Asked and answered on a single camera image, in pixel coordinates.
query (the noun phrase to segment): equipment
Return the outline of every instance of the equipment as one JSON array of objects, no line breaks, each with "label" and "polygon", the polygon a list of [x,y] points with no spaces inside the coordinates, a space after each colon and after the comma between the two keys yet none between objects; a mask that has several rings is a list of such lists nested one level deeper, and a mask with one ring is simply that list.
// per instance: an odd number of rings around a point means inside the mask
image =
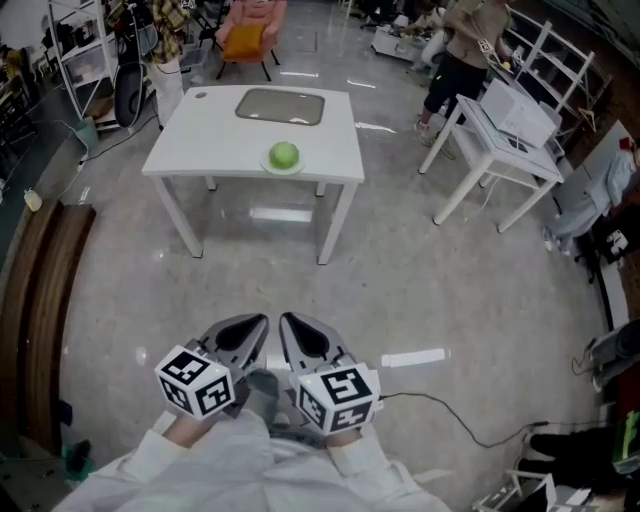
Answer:
[{"label": "equipment", "polygon": [[[113,23],[118,51],[114,114],[121,127],[129,128],[138,120],[146,96],[142,58],[157,45],[158,36],[143,1],[134,0],[124,5],[126,8],[121,10],[120,18]],[[146,44],[141,45],[140,32]]]},{"label": "equipment", "polygon": [[[237,416],[248,397],[245,373],[269,332],[261,314],[214,324],[199,340],[174,347],[155,368],[171,407],[204,420],[224,410]],[[285,359],[293,374],[295,406],[325,435],[372,421],[379,399],[377,374],[357,364],[331,327],[297,313],[280,319]]]},{"label": "equipment", "polygon": [[299,313],[280,317],[280,339],[293,375],[295,406],[325,435],[373,421],[377,374],[357,364],[335,329]]},{"label": "equipment", "polygon": [[498,130],[534,148],[544,146],[557,130],[540,105],[500,80],[491,82],[480,106]]}]

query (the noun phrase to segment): marble floor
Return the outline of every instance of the marble floor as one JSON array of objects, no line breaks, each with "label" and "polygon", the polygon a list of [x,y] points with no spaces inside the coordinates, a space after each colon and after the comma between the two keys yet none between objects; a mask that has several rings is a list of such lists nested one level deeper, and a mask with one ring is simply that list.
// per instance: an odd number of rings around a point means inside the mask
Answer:
[{"label": "marble floor", "polygon": [[[159,133],[153,121],[89,162],[63,196],[84,196],[98,212],[71,296],[61,392],[74,410],[65,439],[90,439],[99,464],[136,446],[163,410],[153,367],[167,351],[246,312],[267,314],[272,326],[287,310],[332,325],[380,371],[383,393],[444,399],[484,442],[532,421],[597,416],[588,377],[574,377],[570,360],[603,332],[603,314],[584,269],[544,248],[551,200],[500,235],[496,224],[526,191],[499,183],[477,213],[486,196],[476,188],[435,226],[432,215],[466,169],[438,157],[427,175],[417,173],[426,148],[412,123],[425,90],[405,74],[407,63],[376,56],[372,37],[354,20],[345,24],[335,4],[291,3],[281,66],[269,65],[274,84],[351,96],[366,182],[329,265],[315,263],[309,224],[251,217],[256,206],[313,208],[312,184],[285,181],[221,179],[210,193],[202,180],[175,180],[203,239],[204,257],[193,259],[140,173]],[[215,82],[217,59],[211,54],[200,71],[205,84]],[[260,84],[264,75],[259,66],[228,66],[220,83]],[[68,177],[56,182],[49,172],[48,187],[63,189]],[[431,362],[383,365],[412,352]],[[281,366],[275,327],[263,354],[267,367]],[[456,511],[495,489],[520,450],[518,439],[478,447],[441,405],[421,398],[390,399],[375,426],[386,452],[413,474],[451,472],[425,487]]]}]

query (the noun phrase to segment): hand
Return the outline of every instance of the hand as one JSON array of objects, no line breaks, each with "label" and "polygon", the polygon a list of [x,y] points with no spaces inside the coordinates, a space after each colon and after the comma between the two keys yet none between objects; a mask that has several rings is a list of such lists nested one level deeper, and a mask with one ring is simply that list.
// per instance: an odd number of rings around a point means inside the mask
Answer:
[{"label": "hand", "polygon": [[338,434],[331,434],[327,436],[325,442],[327,446],[330,447],[342,447],[350,445],[351,443],[355,443],[362,439],[362,434],[358,429],[345,430],[344,432],[339,432]]},{"label": "hand", "polygon": [[189,415],[184,415],[176,418],[163,434],[163,437],[184,448],[191,448],[196,441],[211,430],[211,427],[213,427],[218,419],[218,414],[214,414],[204,421],[197,420]]}]

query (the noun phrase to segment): table leg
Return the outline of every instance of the table leg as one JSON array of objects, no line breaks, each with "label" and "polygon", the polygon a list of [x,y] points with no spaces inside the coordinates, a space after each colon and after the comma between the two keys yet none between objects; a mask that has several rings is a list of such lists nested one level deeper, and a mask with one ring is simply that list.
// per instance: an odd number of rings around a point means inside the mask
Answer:
[{"label": "table leg", "polygon": [[213,180],[213,176],[205,176],[204,180],[207,182],[207,188],[211,192],[218,190],[218,185],[216,185],[216,182]]},{"label": "table leg", "polygon": [[162,200],[164,207],[167,209],[169,217],[171,217],[171,220],[175,224],[178,233],[180,233],[182,240],[189,249],[189,252],[194,258],[201,258],[203,252],[202,244],[200,244],[200,240],[196,237],[186,215],[182,211],[182,208],[180,208],[176,194],[173,190],[173,185],[171,185],[169,178],[152,176],[151,180],[156,186],[160,199]]},{"label": "table leg", "polygon": [[327,232],[327,236],[322,244],[322,250],[318,256],[318,265],[326,265],[329,261],[331,252],[333,251],[333,247],[336,245],[338,235],[342,229],[342,224],[344,224],[344,219],[347,217],[347,212],[349,211],[351,201],[353,200],[353,196],[355,195],[357,188],[357,183],[345,183],[342,186],[340,199],[338,199],[338,204],[333,212],[329,231]]},{"label": "table leg", "polygon": [[318,182],[316,187],[316,197],[324,197],[324,191],[327,189],[327,183],[325,181]]},{"label": "table leg", "polygon": [[455,124],[458,122],[458,119],[460,119],[461,115],[462,107],[460,107],[460,104],[458,104],[456,105],[456,108],[453,109],[451,117],[449,117],[449,120],[445,123],[444,128],[442,128],[442,131],[440,132],[440,135],[438,135],[436,141],[433,143],[433,146],[431,146],[431,149],[427,154],[427,158],[424,159],[424,162],[420,166],[420,169],[418,170],[420,174],[424,174],[425,172],[427,172],[436,155],[438,154],[438,151],[440,151],[440,148],[444,144],[444,141],[447,140],[447,137],[451,133],[451,130],[453,130]]},{"label": "table leg", "polygon": [[458,188],[455,189],[447,204],[444,205],[444,208],[438,212],[438,214],[433,218],[433,222],[438,226],[442,224],[445,219],[449,216],[449,214],[455,209],[456,206],[460,204],[460,201],[464,199],[469,191],[473,188],[473,186],[478,183],[484,171],[487,170],[489,164],[493,161],[491,156],[485,156],[478,165],[471,169],[471,171],[465,176],[462,180],[462,183],[458,185]]},{"label": "table leg", "polygon": [[556,184],[555,181],[547,181],[544,185],[542,185],[538,190],[536,190],[531,197],[527,199],[520,208],[518,208],[515,212],[509,215],[502,223],[498,226],[498,233],[504,233],[515,221],[517,221],[520,217],[522,217],[527,210],[529,210],[534,204],[536,204],[542,196],[544,196],[551,188]]}]

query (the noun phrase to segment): cable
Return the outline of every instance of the cable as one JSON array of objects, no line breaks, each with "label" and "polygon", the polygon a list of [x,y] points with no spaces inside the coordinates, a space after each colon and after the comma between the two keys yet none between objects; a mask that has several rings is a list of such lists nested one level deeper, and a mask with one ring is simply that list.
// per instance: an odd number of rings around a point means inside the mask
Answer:
[{"label": "cable", "polygon": [[473,433],[473,431],[467,426],[467,424],[462,420],[462,418],[458,415],[458,413],[456,413],[451,406],[445,402],[444,400],[441,400],[440,398],[436,398],[435,396],[431,396],[427,393],[417,393],[417,392],[411,392],[411,391],[402,391],[400,393],[393,393],[391,395],[380,395],[380,400],[386,400],[388,398],[393,398],[396,396],[419,396],[422,398],[428,398],[429,400],[433,400],[434,402],[438,402],[441,405],[444,405],[446,407],[446,409],[451,413],[451,415],[458,420],[458,423],[460,423],[460,425],[462,425],[462,428],[464,428],[467,433],[469,434],[469,436],[471,436],[471,439],[473,440],[474,443],[476,443],[478,446],[489,450],[491,448],[495,448],[496,446],[501,446],[503,444],[508,443],[509,441],[511,441],[514,437],[519,436],[524,430],[530,428],[530,427],[544,427],[546,425],[563,425],[563,426],[580,426],[580,425],[595,425],[595,424],[600,424],[600,421],[586,421],[586,422],[582,422],[582,423],[561,423],[561,422],[555,422],[555,421],[535,421],[533,423],[527,423],[526,425],[523,425],[522,427],[520,427],[520,429],[518,429],[517,432],[514,432],[513,434],[511,434],[509,437],[506,437],[505,439],[503,439],[502,441],[498,441],[496,443],[483,443],[482,441],[478,441],[478,438],[475,436],[475,434]]},{"label": "cable", "polygon": [[138,135],[145,126],[147,126],[149,124],[150,121],[153,121],[155,118],[157,118],[158,115],[154,114],[153,116],[151,116],[149,119],[147,119],[145,121],[145,123],[138,128],[135,132],[133,132],[131,135],[129,135],[126,139],[121,140],[120,142],[116,142],[113,146],[108,147],[107,149],[105,149],[104,151],[101,151],[100,153],[98,153],[96,156],[92,156],[91,158],[87,158],[87,162],[90,162],[91,160],[96,160],[97,158],[100,158],[102,155],[104,155],[107,151],[111,151],[113,148],[115,148],[116,146],[119,146],[120,144],[124,144],[125,142],[127,142],[128,140],[131,140],[133,137],[135,137],[136,135]]},{"label": "cable", "polygon": [[582,359],[580,361],[578,361],[575,357],[571,358],[571,373],[573,373],[576,377],[579,377],[580,375],[584,375],[585,373],[589,373],[597,369],[596,366],[592,366],[591,368],[587,368],[582,371],[576,371],[575,369],[576,366],[578,367],[578,370],[582,369],[582,365],[584,364],[584,361],[587,358],[587,352],[589,352],[593,348],[593,346],[596,344],[596,341],[597,339],[593,338],[589,342],[589,344],[584,348],[584,351],[582,352]]}]

